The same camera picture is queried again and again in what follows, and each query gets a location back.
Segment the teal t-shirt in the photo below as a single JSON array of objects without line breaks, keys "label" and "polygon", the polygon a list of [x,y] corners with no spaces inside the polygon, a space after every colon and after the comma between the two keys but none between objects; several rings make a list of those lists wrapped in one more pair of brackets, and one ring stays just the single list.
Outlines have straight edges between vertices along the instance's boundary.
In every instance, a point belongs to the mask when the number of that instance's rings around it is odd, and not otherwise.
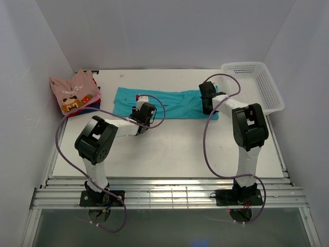
[{"label": "teal t-shirt", "polygon": [[130,89],[119,87],[115,99],[113,113],[128,117],[132,107],[137,103],[136,95],[155,96],[149,97],[149,103],[157,109],[156,119],[162,119],[166,112],[166,119],[207,119],[203,114],[202,99],[199,90],[181,92],[165,92],[154,90]]}]

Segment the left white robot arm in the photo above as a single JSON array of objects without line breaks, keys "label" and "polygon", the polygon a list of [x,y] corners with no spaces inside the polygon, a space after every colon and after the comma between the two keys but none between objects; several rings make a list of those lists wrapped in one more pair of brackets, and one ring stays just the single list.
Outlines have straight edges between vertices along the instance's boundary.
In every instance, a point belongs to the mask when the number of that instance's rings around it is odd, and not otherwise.
[{"label": "left white robot arm", "polygon": [[156,107],[148,102],[133,107],[127,120],[105,120],[93,116],[75,141],[75,149],[85,165],[88,175],[86,192],[93,203],[104,205],[109,201],[109,183],[104,161],[116,138],[137,136],[150,126]]}]

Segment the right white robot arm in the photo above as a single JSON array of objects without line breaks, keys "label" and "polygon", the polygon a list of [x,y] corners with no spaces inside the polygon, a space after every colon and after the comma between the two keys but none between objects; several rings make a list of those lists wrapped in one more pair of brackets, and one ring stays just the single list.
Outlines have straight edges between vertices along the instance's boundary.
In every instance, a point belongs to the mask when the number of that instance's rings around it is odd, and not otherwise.
[{"label": "right white robot arm", "polygon": [[262,205],[263,199],[255,177],[259,153],[269,136],[262,107],[258,103],[242,103],[223,92],[217,92],[210,81],[200,84],[199,90],[205,115],[221,112],[231,118],[233,138],[239,147],[232,189],[216,190],[216,204]]}]

